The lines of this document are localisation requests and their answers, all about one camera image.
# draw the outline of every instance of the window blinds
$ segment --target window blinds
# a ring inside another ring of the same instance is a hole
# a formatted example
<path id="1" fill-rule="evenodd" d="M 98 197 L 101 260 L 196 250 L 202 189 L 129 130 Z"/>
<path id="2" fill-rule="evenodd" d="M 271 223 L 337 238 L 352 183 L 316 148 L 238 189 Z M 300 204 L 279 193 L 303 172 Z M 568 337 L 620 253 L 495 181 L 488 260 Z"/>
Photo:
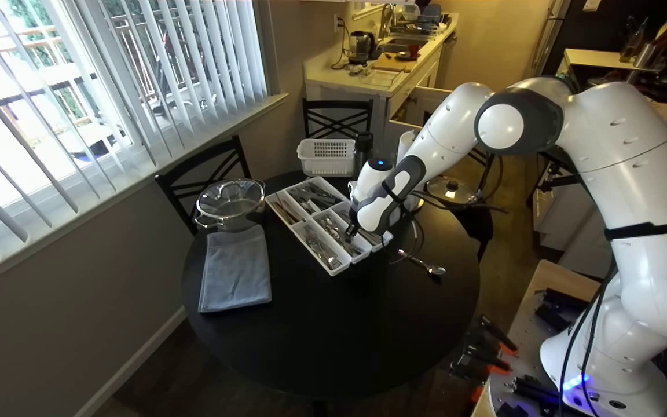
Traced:
<path id="1" fill-rule="evenodd" d="M 0 262 L 265 98 L 252 0 L 0 0 Z"/>

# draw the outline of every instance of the black table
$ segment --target black table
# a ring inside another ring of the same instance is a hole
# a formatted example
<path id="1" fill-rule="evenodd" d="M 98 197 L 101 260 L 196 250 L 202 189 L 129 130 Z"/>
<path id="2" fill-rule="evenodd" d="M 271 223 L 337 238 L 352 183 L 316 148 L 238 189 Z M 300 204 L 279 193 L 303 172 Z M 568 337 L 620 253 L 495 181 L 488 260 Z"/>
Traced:
<path id="1" fill-rule="evenodd" d="M 423 376 L 461 344 L 477 304 L 479 272 L 468 235 L 448 212 L 425 204 L 393 230 L 389 249 L 336 278 L 271 212 L 261 225 L 271 304 L 199 316 L 204 235 L 186 264 L 188 323 L 234 370 L 306 399 L 355 399 Z M 446 267 L 446 276 L 425 276 L 395 256 L 397 247 Z"/>

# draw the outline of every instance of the spoon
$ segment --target spoon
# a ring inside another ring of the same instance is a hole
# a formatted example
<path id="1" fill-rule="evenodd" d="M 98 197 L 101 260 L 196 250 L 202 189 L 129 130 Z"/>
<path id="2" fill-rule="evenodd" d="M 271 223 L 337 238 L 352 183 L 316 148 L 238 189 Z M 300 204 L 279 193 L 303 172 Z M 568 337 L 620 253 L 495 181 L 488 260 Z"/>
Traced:
<path id="1" fill-rule="evenodd" d="M 414 256 L 406 253 L 403 249 L 397 249 L 397 256 L 406 257 L 406 260 L 410 260 L 410 262 L 414 262 L 414 264 L 418 264 L 418 267 L 423 267 L 428 276 L 445 276 L 445 273 L 446 273 L 445 267 L 439 267 L 439 264 L 425 264 L 421 257 L 414 257 Z"/>

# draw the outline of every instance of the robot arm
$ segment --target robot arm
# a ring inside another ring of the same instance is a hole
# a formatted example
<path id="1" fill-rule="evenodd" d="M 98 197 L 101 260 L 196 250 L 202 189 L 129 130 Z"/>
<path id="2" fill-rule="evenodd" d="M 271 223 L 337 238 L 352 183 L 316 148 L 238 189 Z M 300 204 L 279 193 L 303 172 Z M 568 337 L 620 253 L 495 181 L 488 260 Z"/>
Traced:
<path id="1" fill-rule="evenodd" d="M 428 118 L 403 160 L 380 172 L 385 181 L 357 194 L 371 177 L 363 169 L 352 190 L 355 223 L 386 230 L 410 190 L 475 145 L 519 156 L 563 148 L 608 233 L 619 273 L 594 301 L 598 316 L 539 350 L 563 401 L 585 416 L 667 416 L 667 383 L 651 365 L 667 347 L 667 127 L 629 83 L 578 96 L 555 79 L 528 79 L 495 96 L 466 83 Z"/>

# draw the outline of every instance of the wall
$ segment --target wall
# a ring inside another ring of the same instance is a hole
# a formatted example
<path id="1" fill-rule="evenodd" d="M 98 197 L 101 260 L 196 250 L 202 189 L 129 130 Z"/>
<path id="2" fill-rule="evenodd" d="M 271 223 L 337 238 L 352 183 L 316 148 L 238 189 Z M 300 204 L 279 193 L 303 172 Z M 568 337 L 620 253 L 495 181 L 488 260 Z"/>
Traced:
<path id="1" fill-rule="evenodd" d="M 334 42 L 331 11 L 345 4 L 275 0 L 274 61 L 283 110 L 243 130 L 254 177 L 296 167 L 300 64 Z M 181 309 L 190 235 L 147 183 L 129 200 L 0 276 L 0 417 L 73 416 Z"/>
<path id="2" fill-rule="evenodd" d="M 552 0 L 435 0 L 459 11 L 459 38 L 439 68 L 439 87 L 479 81 L 494 91 L 530 74 Z"/>

